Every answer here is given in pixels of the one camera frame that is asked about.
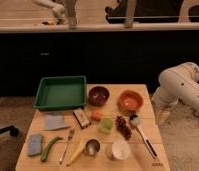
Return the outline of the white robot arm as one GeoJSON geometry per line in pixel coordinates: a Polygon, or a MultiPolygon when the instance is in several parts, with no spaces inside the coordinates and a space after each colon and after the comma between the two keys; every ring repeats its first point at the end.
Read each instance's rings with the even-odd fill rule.
{"type": "Polygon", "coordinates": [[[190,105],[199,118],[199,66],[185,62],[163,70],[159,77],[160,86],[152,96],[155,122],[161,125],[178,100],[190,105]]]}

